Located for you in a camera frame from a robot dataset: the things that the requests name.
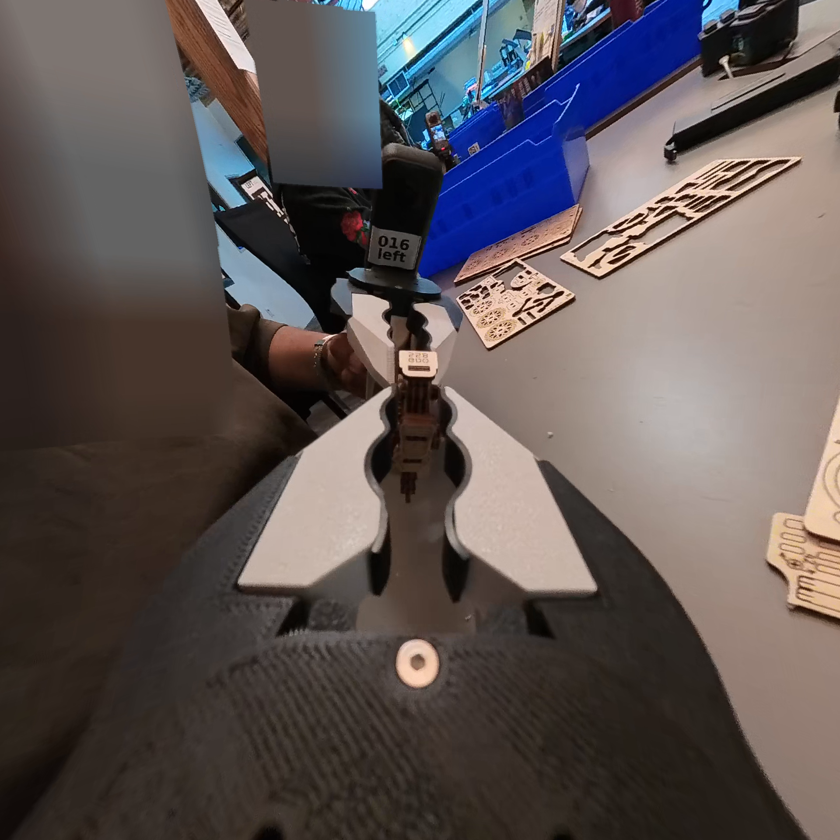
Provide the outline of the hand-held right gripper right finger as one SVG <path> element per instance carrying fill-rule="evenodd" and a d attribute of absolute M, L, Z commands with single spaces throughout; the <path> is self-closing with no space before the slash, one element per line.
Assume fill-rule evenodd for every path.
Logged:
<path fill-rule="evenodd" d="M 452 387 L 443 391 L 443 576 L 453 602 L 583 599 L 597 583 L 535 455 Z"/>

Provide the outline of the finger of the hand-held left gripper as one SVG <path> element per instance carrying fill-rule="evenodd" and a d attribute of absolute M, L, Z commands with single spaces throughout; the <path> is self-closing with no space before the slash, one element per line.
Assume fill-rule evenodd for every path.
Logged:
<path fill-rule="evenodd" d="M 398 377 L 398 353 L 404 348 L 404 316 L 394 314 L 386 299 L 352 294 L 346 330 L 366 370 L 364 398 L 390 390 Z"/>
<path fill-rule="evenodd" d="M 459 321 L 446 308 L 415 308 L 415 349 L 437 355 L 434 385 L 440 385 L 452 359 Z"/>

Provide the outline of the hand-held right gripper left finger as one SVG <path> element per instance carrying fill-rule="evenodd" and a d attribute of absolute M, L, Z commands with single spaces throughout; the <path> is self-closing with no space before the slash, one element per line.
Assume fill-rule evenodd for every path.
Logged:
<path fill-rule="evenodd" d="M 383 593 L 393 397 L 378 392 L 302 451 L 238 577 L 240 591 L 352 606 Z"/>

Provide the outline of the small wooden puzzle model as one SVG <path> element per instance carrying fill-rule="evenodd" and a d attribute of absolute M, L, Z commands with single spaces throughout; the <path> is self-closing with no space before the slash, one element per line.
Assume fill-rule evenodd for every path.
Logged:
<path fill-rule="evenodd" d="M 417 480 L 439 446 L 438 356 L 433 351 L 400 350 L 396 357 L 396 423 L 393 469 L 409 503 Z"/>

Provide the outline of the person's left forearm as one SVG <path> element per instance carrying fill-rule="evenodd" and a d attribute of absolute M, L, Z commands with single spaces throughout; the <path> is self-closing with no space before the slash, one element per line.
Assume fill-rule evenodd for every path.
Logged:
<path fill-rule="evenodd" d="M 282 325 L 269 343 L 269 383 L 280 390 L 322 392 L 326 381 L 320 353 L 328 334 Z"/>

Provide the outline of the grey desk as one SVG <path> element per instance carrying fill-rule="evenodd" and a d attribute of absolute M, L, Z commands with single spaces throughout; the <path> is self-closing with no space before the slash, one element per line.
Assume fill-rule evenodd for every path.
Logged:
<path fill-rule="evenodd" d="M 487 351 L 459 336 L 448 383 L 600 508 L 703 637 L 752 749 L 810 838 L 838 838 L 838 622 L 786 605 L 766 563 L 802 514 L 838 399 L 837 85 L 681 154 L 673 123 L 744 80 L 674 81 L 587 142 L 572 243 L 716 159 L 789 171 Z"/>

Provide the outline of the person's left hand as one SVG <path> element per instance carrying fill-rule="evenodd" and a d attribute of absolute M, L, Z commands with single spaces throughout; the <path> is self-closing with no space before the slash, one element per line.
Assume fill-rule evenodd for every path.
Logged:
<path fill-rule="evenodd" d="M 330 334 L 322 340 L 322 368 L 335 391 L 367 399 L 369 374 L 346 332 Z"/>

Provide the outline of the wooden puzzle sheet with wheels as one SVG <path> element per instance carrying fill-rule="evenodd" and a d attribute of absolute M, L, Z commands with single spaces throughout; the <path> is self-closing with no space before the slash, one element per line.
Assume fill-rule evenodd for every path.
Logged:
<path fill-rule="evenodd" d="M 574 300 L 571 290 L 519 259 L 492 270 L 455 297 L 488 350 L 566 308 Z"/>

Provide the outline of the stack of wooden puzzle sheets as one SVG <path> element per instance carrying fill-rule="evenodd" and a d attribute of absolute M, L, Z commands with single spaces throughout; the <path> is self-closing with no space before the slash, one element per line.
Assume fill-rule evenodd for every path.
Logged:
<path fill-rule="evenodd" d="M 459 285 L 467 280 L 488 275 L 513 260 L 535 256 L 568 244 L 581 214 L 581 205 L 575 204 L 561 213 L 475 252 L 461 267 L 454 284 Z"/>

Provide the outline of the person's olive shirt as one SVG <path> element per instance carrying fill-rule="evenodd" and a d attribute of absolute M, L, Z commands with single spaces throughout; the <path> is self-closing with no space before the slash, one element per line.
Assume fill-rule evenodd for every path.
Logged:
<path fill-rule="evenodd" d="M 218 434 L 2 452 L 2 729 L 83 719 L 145 599 L 204 530 L 312 431 L 269 382 L 282 325 L 228 311 Z"/>

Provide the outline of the wooden ceiling beam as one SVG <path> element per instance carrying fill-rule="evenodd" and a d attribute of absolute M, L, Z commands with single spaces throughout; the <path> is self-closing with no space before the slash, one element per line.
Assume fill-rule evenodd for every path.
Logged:
<path fill-rule="evenodd" d="M 270 161 L 256 75 L 237 69 L 196 1 L 167 1 L 175 42 L 252 149 Z"/>

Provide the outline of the standing wooden display board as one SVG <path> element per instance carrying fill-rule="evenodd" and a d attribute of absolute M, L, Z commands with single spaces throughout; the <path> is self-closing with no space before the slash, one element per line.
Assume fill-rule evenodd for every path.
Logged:
<path fill-rule="evenodd" d="M 565 1 L 534 2 L 531 47 L 528 55 L 530 67 L 535 67 L 547 59 L 552 72 L 558 69 L 565 6 Z"/>

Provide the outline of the white paper notice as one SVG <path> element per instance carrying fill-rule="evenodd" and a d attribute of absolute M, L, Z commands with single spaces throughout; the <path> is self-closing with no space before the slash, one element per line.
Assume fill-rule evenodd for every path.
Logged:
<path fill-rule="evenodd" d="M 223 6 L 218 1 L 196 1 L 205 20 L 239 70 L 256 74 L 256 64 Z"/>

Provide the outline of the long blue plastic bin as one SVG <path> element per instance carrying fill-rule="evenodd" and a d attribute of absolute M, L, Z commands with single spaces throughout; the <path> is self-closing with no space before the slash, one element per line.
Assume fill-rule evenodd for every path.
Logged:
<path fill-rule="evenodd" d="M 544 101 L 573 98 L 589 129 L 699 57 L 701 14 L 699 1 L 652 3 L 548 82 Z"/>

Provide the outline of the wooden puzzle sheet with slots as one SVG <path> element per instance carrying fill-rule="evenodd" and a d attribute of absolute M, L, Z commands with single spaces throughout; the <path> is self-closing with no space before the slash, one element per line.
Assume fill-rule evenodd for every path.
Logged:
<path fill-rule="evenodd" d="M 838 542 L 808 532 L 800 516 L 777 512 L 765 560 L 784 578 L 790 609 L 839 620 Z"/>

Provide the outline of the wooden puzzle sheet round holes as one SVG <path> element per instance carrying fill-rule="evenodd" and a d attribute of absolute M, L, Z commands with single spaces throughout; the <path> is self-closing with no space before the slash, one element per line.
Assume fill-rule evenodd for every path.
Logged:
<path fill-rule="evenodd" d="M 839 543 L 839 402 L 828 429 L 803 520 L 809 533 Z"/>

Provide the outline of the long black flat device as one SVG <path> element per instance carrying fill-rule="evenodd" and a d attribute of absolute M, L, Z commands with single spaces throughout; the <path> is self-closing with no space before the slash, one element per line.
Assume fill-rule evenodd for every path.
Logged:
<path fill-rule="evenodd" d="M 676 120 L 664 146 L 665 160 L 675 162 L 679 153 L 807 98 L 838 78 L 839 34 L 834 34 L 782 67 Z"/>

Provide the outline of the black battery charger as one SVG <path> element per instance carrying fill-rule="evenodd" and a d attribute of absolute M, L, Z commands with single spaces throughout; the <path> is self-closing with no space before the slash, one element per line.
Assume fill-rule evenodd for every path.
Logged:
<path fill-rule="evenodd" d="M 780 54 L 799 32 L 798 1 L 739 2 L 704 24 L 698 34 L 700 72 L 708 77 L 728 66 L 752 67 Z"/>

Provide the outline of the emptied wooden puzzle sheet frame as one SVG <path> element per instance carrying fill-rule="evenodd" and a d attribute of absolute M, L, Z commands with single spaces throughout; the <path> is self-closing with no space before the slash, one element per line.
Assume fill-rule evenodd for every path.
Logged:
<path fill-rule="evenodd" d="M 802 162 L 800 156 L 712 161 L 562 254 L 598 280 L 665 244 Z"/>

